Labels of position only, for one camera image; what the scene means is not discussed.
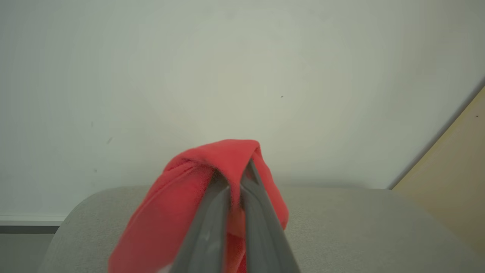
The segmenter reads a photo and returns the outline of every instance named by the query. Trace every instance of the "baseboard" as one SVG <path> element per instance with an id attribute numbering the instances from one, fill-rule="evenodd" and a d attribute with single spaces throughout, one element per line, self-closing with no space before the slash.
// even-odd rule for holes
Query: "baseboard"
<path id="1" fill-rule="evenodd" d="M 59 226 L 66 216 L 0 215 L 0 226 Z"/>

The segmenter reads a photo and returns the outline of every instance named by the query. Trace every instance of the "wooden panel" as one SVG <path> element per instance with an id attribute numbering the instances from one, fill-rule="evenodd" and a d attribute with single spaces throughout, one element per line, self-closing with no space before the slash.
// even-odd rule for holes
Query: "wooden panel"
<path id="1" fill-rule="evenodd" d="M 393 190 L 485 256 L 485 88 Z"/>

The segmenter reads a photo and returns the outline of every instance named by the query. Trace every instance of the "red towel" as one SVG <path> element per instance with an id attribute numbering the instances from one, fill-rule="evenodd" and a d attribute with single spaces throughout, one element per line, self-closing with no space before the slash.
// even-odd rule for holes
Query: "red towel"
<path id="1" fill-rule="evenodd" d="M 155 273 L 171 264 L 189 230 L 214 169 L 231 186 L 226 272 L 245 273 L 244 211 L 240 180 L 252 158 L 283 228 L 288 209 L 255 140 L 227 139 L 187 150 L 174 157 L 128 222 L 111 254 L 111 273 Z"/>

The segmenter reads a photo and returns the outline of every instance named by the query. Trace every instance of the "red cloth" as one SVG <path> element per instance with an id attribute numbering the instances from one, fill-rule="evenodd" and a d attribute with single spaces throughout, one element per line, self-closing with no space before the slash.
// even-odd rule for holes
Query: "red cloth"
<path id="1" fill-rule="evenodd" d="M 214 169 L 231 186 L 226 272 L 245 273 L 244 211 L 240 180 L 253 158 L 283 228 L 288 209 L 255 140 L 227 139 L 187 150 L 174 157 L 132 215 L 109 259 L 110 273 L 154 273 L 171 264 L 189 230 Z"/>

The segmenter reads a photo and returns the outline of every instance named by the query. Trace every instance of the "gray upholstery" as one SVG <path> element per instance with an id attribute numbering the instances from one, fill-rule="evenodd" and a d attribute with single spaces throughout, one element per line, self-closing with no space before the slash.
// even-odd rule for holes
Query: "gray upholstery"
<path id="1" fill-rule="evenodd" d="M 103 273 L 147 187 L 97 193 L 59 227 L 40 273 Z M 303 273 L 470 273 L 484 262 L 430 215 L 384 189 L 292 188 L 286 231 Z"/>

